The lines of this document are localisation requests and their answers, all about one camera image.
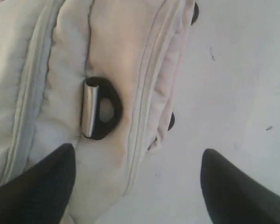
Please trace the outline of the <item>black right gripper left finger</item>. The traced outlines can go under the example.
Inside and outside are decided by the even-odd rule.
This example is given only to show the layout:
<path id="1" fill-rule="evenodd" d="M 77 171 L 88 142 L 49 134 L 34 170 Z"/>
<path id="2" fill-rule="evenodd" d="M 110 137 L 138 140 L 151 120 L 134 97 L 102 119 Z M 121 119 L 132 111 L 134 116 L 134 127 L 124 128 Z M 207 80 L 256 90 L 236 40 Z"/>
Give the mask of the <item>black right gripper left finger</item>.
<path id="1" fill-rule="evenodd" d="M 74 147 L 65 143 L 20 176 L 0 186 L 0 224 L 60 223 L 75 178 Z"/>

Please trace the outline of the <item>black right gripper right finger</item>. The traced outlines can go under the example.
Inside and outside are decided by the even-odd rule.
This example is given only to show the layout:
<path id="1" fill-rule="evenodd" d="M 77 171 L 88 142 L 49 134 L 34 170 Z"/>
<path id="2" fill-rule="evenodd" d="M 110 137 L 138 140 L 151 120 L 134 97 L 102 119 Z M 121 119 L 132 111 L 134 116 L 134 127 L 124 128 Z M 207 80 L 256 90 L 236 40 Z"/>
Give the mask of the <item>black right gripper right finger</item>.
<path id="1" fill-rule="evenodd" d="M 203 152 L 200 185 L 214 224 L 280 224 L 280 196 L 214 149 Z"/>

